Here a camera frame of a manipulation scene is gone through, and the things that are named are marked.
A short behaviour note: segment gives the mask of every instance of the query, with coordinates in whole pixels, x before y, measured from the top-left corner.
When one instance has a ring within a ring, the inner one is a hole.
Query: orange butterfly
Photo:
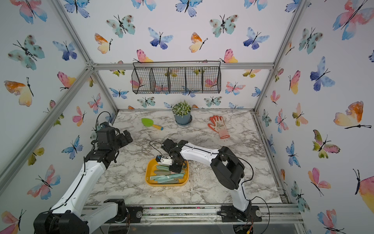
[[[357,101],[349,105],[348,110],[346,110],[346,115],[343,113],[336,113],[334,123],[339,126],[344,126],[348,128],[354,127],[366,127],[371,128],[371,125],[360,125],[362,119],[362,113],[364,112],[364,102]]]
[[[202,41],[199,35],[197,35],[197,33],[194,32],[191,36],[191,41],[193,45],[189,47],[191,53],[195,53],[196,51],[200,50],[206,40],[208,40],[208,38]]]
[[[292,112],[292,117],[296,119],[296,126],[300,126],[300,123],[307,124],[308,120],[306,120],[304,117],[302,117],[303,112],[301,111],[300,103],[297,104],[296,112]]]
[[[300,71],[296,71],[296,73],[294,74],[292,79],[291,79],[291,76],[288,76],[289,77],[289,89],[288,89],[288,91],[292,90],[292,92],[294,94],[297,94],[297,91],[298,91],[297,86],[299,85],[300,74],[301,74]]]
[[[14,93],[14,95],[20,95],[19,97],[19,104],[25,105],[25,106],[31,106],[31,103],[33,102],[33,92],[31,91],[30,84],[28,83],[28,77],[27,77],[27,86],[22,83],[14,82],[14,81],[4,81],[6,89],[10,93]]]
[[[110,42],[108,43],[107,40],[105,40],[102,36],[99,34],[95,33],[95,40],[97,41],[99,46],[97,49],[102,53],[106,54],[108,51],[110,51],[110,45],[112,44],[113,39],[110,39]]]

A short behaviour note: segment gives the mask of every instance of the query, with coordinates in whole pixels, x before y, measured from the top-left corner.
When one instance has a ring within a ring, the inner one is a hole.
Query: butterfly
[[[234,57],[232,49],[227,49],[225,52],[225,58],[220,58],[220,60],[224,63],[237,63],[237,59]]]
[[[151,106],[154,106],[156,104],[156,102],[154,101],[154,97],[150,97],[150,98],[143,98],[144,100],[142,99],[138,99],[138,102],[140,102],[140,104],[144,107],[144,108],[147,108],[147,106],[151,105]]]
[[[329,71],[329,72],[327,71],[328,68],[325,71],[325,64],[326,64],[326,61],[325,61],[325,57],[323,56],[321,58],[321,61],[317,65],[318,71],[310,73],[310,80],[311,81],[314,81],[314,80],[316,81],[313,85],[313,89],[315,91],[319,91],[321,89],[321,84],[324,87],[331,87],[331,86],[335,85],[335,81],[333,81],[329,77],[325,76],[325,74],[331,72],[331,71]]]
[[[29,156],[27,165],[34,165],[36,162],[36,156],[42,156],[44,154],[44,148],[35,149],[34,152]]]
[[[277,73],[275,74],[275,82],[277,82],[279,80],[279,76],[283,73],[284,69],[283,68],[279,68]]]
[[[70,153],[69,158],[71,160],[73,160],[75,158],[75,154],[77,154],[78,151],[82,151],[82,149],[83,149],[83,146],[79,144],[79,135],[75,139],[74,144],[73,144],[73,142],[71,142],[71,145],[72,145],[71,147],[68,147],[68,148],[62,150],[61,153],[67,153],[67,154]]]
[[[290,42],[289,44],[288,44],[288,48],[289,48],[289,50],[287,51],[287,53],[285,54],[285,56],[292,50],[292,49],[294,49],[295,47],[294,46],[292,46],[292,42]]]
[[[52,108],[55,107],[55,105],[56,105],[56,102],[54,100],[51,100],[49,102],[49,108],[50,108],[50,110],[52,110]],[[47,108],[47,111],[43,111],[43,112],[44,113],[49,113],[50,110]],[[65,118],[65,116],[64,116],[64,114],[61,114],[60,117],[58,117],[58,119],[56,120],[56,122],[53,124],[53,126],[61,125],[60,119],[63,119],[63,118]]]
[[[129,92],[129,91],[121,91],[121,90],[119,90],[119,91],[117,91],[117,90],[115,90],[115,89],[112,89],[112,88],[109,88],[113,93],[112,93],[112,96],[113,97],[121,97],[121,98],[123,98],[123,99],[126,99],[127,97],[126,97],[126,94]]]
[[[193,7],[196,7],[197,5],[199,5],[203,0],[180,0],[180,1],[181,1],[180,3],[177,3],[175,5],[175,7],[177,8],[177,12],[182,12],[184,8],[186,8],[184,13],[186,13],[187,11],[190,17],[194,17],[196,16],[196,11],[195,9],[193,9]]]
[[[212,32],[215,35],[215,37],[219,37],[221,35],[222,30],[223,30],[223,32],[226,31],[228,34],[232,34],[235,27],[236,27],[234,22],[237,21],[239,16],[238,15],[232,15],[232,16],[228,17],[226,20],[223,20],[224,18],[225,18],[225,15],[223,15],[223,18],[221,17],[222,23],[219,19],[209,20],[210,25],[213,27]]]
[[[203,44],[206,42],[206,40],[208,40],[208,38],[202,41],[199,35],[194,32],[191,36],[191,41],[193,45],[189,47],[191,53],[195,53],[196,51],[199,51],[201,47],[203,46]]]
[[[137,9],[139,9],[140,4],[142,3],[142,0],[131,0],[131,1],[132,1],[132,5],[136,7]],[[143,5],[144,5],[144,2],[150,11],[156,8],[156,3],[154,2],[154,0],[143,0]]]
[[[221,104],[222,97],[211,97],[211,98],[204,98],[205,104],[208,107],[211,107],[212,105],[219,106]]]
[[[296,181],[294,181],[294,185],[291,188],[291,195],[296,198],[297,206],[299,207],[300,211],[302,212],[305,212],[305,210],[310,211],[308,203],[306,203],[305,199],[301,196],[304,194],[302,194],[301,190],[299,190],[299,186],[297,186]]]
[[[322,212],[317,214],[317,219],[320,221],[323,225],[325,225],[327,228],[327,231],[325,234],[337,234],[337,233],[344,233],[342,232],[343,229],[336,229],[336,211],[333,210],[326,210],[326,215]]]
[[[356,34],[356,24],[367,24],[372,18],[374,18],[374,8],[365,8],[361,7],[368,0],[364,0],[362,4],[358,5],[358,0],[348,0],[344,8],[348,11],[338,15],[336,21],[333,25],[333,30],[337,30],[341,27],[344,29],[342,40],[348,40],[355,36]]]
[[[323,142],[319,131],[313,130],[313,132],[314,132],[314,138],[316,140],[316,141],[313,141],[313,151],[319,152],[318,153],[319,158],[328,158],[327,152],[336,153],[336,154],[340,152],[340,148],[338,146],[333,145],[333,144],[326,144],[327,142],[330,142],[330,140],[329,141],[327,140],[328,135],[326,137],[326,140]]]
[[[371,125],[361,125],[359,124],[362,119],[362,113],[364,112],[364,102],[357,101],[348,106],[346,110],[346,115],[343,113],[336,113],[334,123],[339,126],[348,128],[354,127],[366,127],[371,128]]]
[[[244,106],[234,105],[234,104],[232,104],[231,102],[229,102],[229,107],[230,107],[231,109],[243,109],[243,108],[244,108]]]
[[[141,49],[137,50],[137,54],[139,60],[134,59],[135,61],[140,63],[153,63],[153,60],[149,59]]]
[[[331,188],[331,184],[326,181],[319,181],[319,170],[317,168],[313,168],[312,171],[308,172],[309,179],[311,180],[311,183],[314,184],[314,186],[319,191],[319,196],[322,197],[324,194],[321,192],[319,188]]]
[[[5,224],[12,224],[5,228],[4,230],[0,231],[0,234],[17,234],[20,231],[20,224],[21,224],[21,217],[25,213],[23,209],[21,210],[21,214],[17,219],[14,217],[9,211],[4,211],[1,214],[1,219]]]
[[[122,75],[125,75],[125,70],[110,70],[111,72],[113,72],[112,74],[116,74],[118,77],[120,74]]]
[[[60,91],[64,89],[69,89],[74,84],[74,82],[77,80],[75,79],[75,77],[69,77],[65,75],[63,72],[58,72],[57,77],[61,81],[61,83],[65,86],[65,87],[61,87]]]
[[[148,28],[148,31],[150,33],[150,36],[153,37],[153,41],[150,41],[151,45],[154,47],[157,47],[157,45],[160,45],[161,49],[167,49],[168,45],[166,43],[169,43],[173,39],[173,35],[169,36],[162,36],[162,33],[158,34],[156,31],[154,31],[151,28]]]
[[[250,7],[253,3],[257,1],[257,9],[262,10],[267,6],[267,0],[244,0],[244,6],[246,8]]]
[[[306,28],[304,28],[304,30],[303,30],[303,37],[300,40],[300,44],[299,44],[299,50],[300,51],[303,48],[304,49],[306,48],[306,52],[308,54],[312,53],[313,50],[316,48],[316,45],[317,45],[316,42],[319,42],[324,37],[324,35],[322,33],[315,33],[315,34],[313,34],[313,32],[314,32],[315,29],[316,28],[314,28],[314,29],[312,28],[311,29],[312,32],[310,33],[309,37],[307,37],[308,34],[309,34],[309,30],[306,29]]]
[[[63,42],[64,44],[61,44],[56,41],[52,41],[52,43],[57,47],[58,51],[62,51],[62,59],[65,61],[68,61],[70,59],[69,56],[71,56],[73,59],[77,58],[77,54],[73,52],[75,50],[75,47],[73,43],[71,42],[69,45],[67,45],[66,41]]]
[[[95,33],[95,40],[98,44],[100,44],[100,46],[97,49],[102,54],[106,54],[108,51],[110,51],[110,45],[112,44],[113,39],[110,39],[110,42],[108,43],[106,39],[104,39],[99,34]]]
[[[64,5],[67,12],[73,13],[74,10],[78,14],[78,12],[85,18],[90,17],[90,14],[84,9],[86,8],[87,4],[90,3],[89,0],[65,0],[68,2]]]
[[[53,165],[50,165],[47,170],[45,178],[42,179],[39,176],[39,179],[37,179],[37,180],[40,180],[42,183],[31,188],[27,192],[27,194],[32,195],[33,197],[37,197],[40,194],[40,198],[43,200],[47,200],[48,198],[50,198],[52,196],[52,194],[50,193],[52,186],[58,185],[61,179],[60,175],[54,176],[54,174],[55,174],[55,168],[53,167]]]
[[[225,90],[226,94],[233,93],[234,95],[240,94],[240,89],[243,89],[245,85],[237,85],[237,82],[235,82],[235,85],[233,85],[231,82],[227,82],[227,89]]]
[[[296,126],[300,126],[300,123],[307,124],[308,120],[306,120],[304,117],[302,117],[303,112],[301,111],[300,103],[297,104],[296,112],[292,112],[292,117],[296,119]]]
[[[90,87],[92,87],[93,84],[95,84],[95,81],[92,79],[91,76],[90,76],[90,78],[88,79],[88,81],[90,82]]]
[[[113,28],[113,32],[118,35],[119,38],[123,37],[123,32],[126,34],[126,31],[132,35],[135,34],[135,26],[131,24],[132,21],[134,21],[134,17],[132,15],[127,15],[122,18],[122,20],[119,19],[119,15],[116,18],[118,22],[112,19],[107,19],[107,24]]]
[[[287,124],[283,121],[286,119],[286,116],[284,116],[283,118],[283,110],[280,109],[279,113],[278,113],[278,116],[275,117],[275,122],[278,124],[278,132],[279,133],[282,133],[282,129],[283,130],[288,130],[288,126]]]
[[[253,31],[253,29],[251,27],[248,28],[248,33],[247,33],[247,37],[249,38],[248,40],[244,41],[243,44],[244,46],[249,46],[252,44],[252,49],[258,49],[259,48],[259,42],[260,43],[263,43],[264,41],[266,41],[270,36],[269,35],[266,35],[266,36],[259,36],[260,33],[257,32],[257,34],[255,34],[255,32]]]
[[[243,76],[249,76],[250,78],[253,78],[256,76],[256,73],[261,71],[261,69],[251,69],[251,70],[245,70],[245,73],[243,73]]]
[[[73,122],[77,123],[77,126],[79,127],[83,123],[83,119],[85,117],[86,112],[82,114],[82,111],[80,110],[79,106],[77,106],[77,112],[78,112],[78,115],[73,116]]]
[[[104,103],[100,101],[101,100],[100,93],[96,96],[96,100],[94,97],[92,98],[93,98],[93,101],[89,101],[87,102],[87,104],[90,106],[90,108],[93,108],[93,112],[97,114],[99,112],[99,108],[102,108]]]
[[[255,87],[254,93],[252,93],[252,97],[258,97],[261,94],[261,90],[258,87]]]
[[[280,94],[278,94],[277,96],[275,96],[275,90],[273,90],[273,94],[270,96],[270,99],[272,102],[275,103],[275,105],[277,105],[276,101],[280,98]]]
[[[272,134],[270,135],[270,139],[267,139],[267,142],[269,143],[269,147],[270,147],[270,149],[272,150],[272,152],[273,152],[274,154],[276,154],[277,152],[276,152],[275,149],[274,149],[273,135],[272,135]]]
[[[300,71],[296,71],[294,76],[291,79],[291,76],[288,76],[289,78],[289,88],[288,91],[292,90],[294,94],[297,94],[298,88],[297,86],[299,85],[299,80],[300,80]]]
[[[374,63],[374,51],[373,53],[369,56],[369,60]]]
[[[272,122],[272,119],[268,116],[269,114],[264,109],[264,114],[262,115],[262,121],[265,122],[265,126],[269,126],[269,124]]]
[[[374,213],[374,176],[366,178],[360,181],[360,171],[357,170],[356,177],[357,177],[357,189],[355,195],[359,192],[360,196],[364,200],[365,204],[369,207],[369,209]]]
[[[14,95],[20,95],[18,103],[20,105],[25,105],[25,106],[31,106],[33,102],[33,92],[31,91],[30,84],[28,83],[28,77],[26,77],[27,81],[27,87],[26,85],[14,81],[4,81],[6,89]]]
[[[42,3],[40,0],[10,0],[10,3],[19,6],[22,5],[19,9],[19,14],[25,19],[26,22],[33,24],[34,18],[39,17],[39,19],[44,22],[47,21],[47,13],[39,8],[39,5]]]
[[[8,53],[8,58],[14,61],[20,61],[21,65],[26,68],[31,68],[32,70],[36,70],[35,61],[36,58],[44,58],[44,52],[42,48],[38,45],[35,45],[35,37],[33,35],[28,35],[24,42],[24,47],[21,45],[19,41],[17,41],[19,45],[14,44],[22,49],[15,49]]]
[[[292,141],[292,143],[291,143],[291,148],[287,146],[286,152],[289,154],[288,155],[289,156],[288,163],[291,166],[295,163],[295,165],[297,165],[298,167],[300,167],[299,161],[296,158],[297,154],[295,154],[295,144],[294,144],[294,141]]]

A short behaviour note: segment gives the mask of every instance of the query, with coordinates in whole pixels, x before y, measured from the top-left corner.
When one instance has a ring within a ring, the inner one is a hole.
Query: blue butterfly
[[[295,165],[297,165],[298,167],[300,167],[299,161],[296,158],[297,155],[295,154],[295,144],[294,144],[294,141],[292,141],[292,143],[291,143],[291,148],[289,148],[287,146],[286,152],[289,154],[288,163],[291,166],[295,163]]]
[[[19,41],[17,42],[19,45],[14,45],[20,47],[22,50],[12,50],[8,53],[8,58],[14,61],[20,61],[23,67],[36,70],[36,65],[33,59],[37,61],[36,58],[44,58],[44,52],[40,46],[35,45],[35,37],[33,35],[28,35],[24,42],[25,47],[23,47]]]
[[[185,86],[182,86],[184,88],[184,93],[183,95],[189,95],[191,97],[195,97],[196,95],[194,94],[195,92],[197,92],[196,90],[189,90],[188,88],[186,88]]]
[[[212,105],[219,106],[221,104],[222,97],[211,97],[211,98],[204,98],[205,104],[208,107],[211,107]]]
[[[247,37],[249,38],[248,40],[244,41],[243,44],[244,46],[249,46],[252,44],[252,49],[258,49],[259,48],[259,42],[260,43],[263,43],[264,41],[266,41],[270,36],[269,35],[266,35],[266,36],[259,36],[260,33],[257,32],[257,34],[255,34],[255,32],[253,31],[253,29],[251,27],[248,28],[248,33],[247,33]]]
[[[314,83],[314,85],[313,85],[313,89],[315,91],[319,91],[321,89],[321,84],[324,87],[331,87],[331,86],[335,85],[335,81],[333,81],[329,77],[325,76],[326,73],[329,73],[327,71],[328,68],[325,71],[325,64],[326,64],[326,61],[325,61],[325,57],[323,56],[321,58],[321,61],[317,65],[318,71],[310,73],[310,79],[311,79],[311,81],[314,81],[314,80],[316,81]]]
[[[315,29],[316,28],[314,28],[314,29],[312,28],[311,29],[312,32],[310,33],[309,37],[307,37],[308,34],[309,34],[309,30],[306,29],[306,28],[304,28],[304,30],[303,30],[303,37],[300,40],[300,44],[299,44],[300,45],[299,46],[299,50],[300,51],[303,48],[304,49],[306,48],[306,52],[308,54],[312,53],[313,50],[316,48],[316,45],[317,45],[316,42],[319,42],[324,37],[324,35],[322,33],[314,33],[313,34],[313,32],[314,32]]]
[[[156,102],[154,101],[154,97],[150,97],[150,98],[143,98],[144,100],[142,99],[138,99],[138,102],[141,103],[141,105],[144,107],[144,108],[147,108],[147,106],[151,105],[151,106],[154,106],[156,104]]]
[[[63,151],[61,151],[61,153],[70,153],[69,158],[74,159],[75,154],[77,154],[78,151],[82,151],[82,149],[83,149],[83,146],[79,144],[79,135],[75,139],[74,144],[73,144],[73,142],[71,142],[71,145],[72,145],[72,147],[68,147],[68,148],[64,149]]]
[[[123,99],[127,98],[125,94],[127,94],[129,92],[129,91],[121,91],[121,90],[117,91],[117,90],[112,89],[112,88],[109,88],[109,89],[113,92],[112,93],[113,97],[121,97]]]
[[[162,33],[158,34],[156,31],[154,31],[151,28],[148,28],[148,31],[150,33],[150,36],[153,37],[153,41],[150,41],[151,45],[154,47],[157,47],[157,45],[160,45],[161,49],[167,49],[168,45],[166,43],[169,43],[173,39],[173,35],[169,36],[163,36],[161,37]]]
[[[175,5],[175,7],[177,8],[177,12],[182,12],[184,8],[186,8],[184,13],[188,11],[188,14],[190,15],[190,17],[196,16],[196,11],[195,9],[193,9],[193,7],[203,2],[203,0],[180,0],[180,1],[181,1],[180,3],[177,3]]]
[[[90,3],[89,0],[65,0],[68,2],[64,5],[66,10],[69,13],[73,13],[74,11],[78,14],[78,12],[85,18],[90,17],[90,14],[83,8],[86,8],[87,4]]]
[[[75,47],[72,42],[69,45],[66,45],[66,42],[64,42],[64,44],[61,44],[59,42],[53,41],[52,43],[57,47],[58,51],[63,52],[63,60],[68,61],[70,59],[69,56],[71,56],[73,59],[77,58],[77,54],[73,52],[73,50],[75,50]]]
[[[231,109],[243,109],[243,108],[244,108],[244,106],[234,105],[234,104],[232,104],[231,102],[229,102],[229,107],[230,107]]]
[[[132,5],[134,7],[136,7],[137,9],[139,9],[140,7],[140,4],[143,2],[143,5],[144,5],[144,2],[145,2],[145,5],[147,6],[147,8],[152,11],[154,8],[156,8],[156,3],[154,2],[154,0],[131,0],[132,1]]]
[[[274,154],[276,154],[277,152],[275,152],[275,149],[274,149],[273,135],[272,135],[272,134],[270,135],[270,139],[267,140],[267,142],[269,143],[269,146],[270,146],[270,148],[272,149],[272,152],[273,152]]]
[[[256,92],[252,93],[252,97],[257,97],[261,94],[261,90],[258,87],[255,87],[255,91]]]

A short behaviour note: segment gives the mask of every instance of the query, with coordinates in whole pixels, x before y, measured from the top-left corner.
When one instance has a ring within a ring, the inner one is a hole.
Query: green plant
[[[179,116],[184,116],[191,112],[191,106],[186,100],[178,102],[172,109],[173,114]]]

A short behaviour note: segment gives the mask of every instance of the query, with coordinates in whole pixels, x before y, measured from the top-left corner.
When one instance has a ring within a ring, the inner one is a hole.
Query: yellow butterfly
[[[200,50],[206,40],[208,40],[208,38],[202,41],[199,35],[197,35],[197,33],[194,32],[191,36],[191,41],[193,45],[189,47],[191,53],[195,53],[196,51]]]

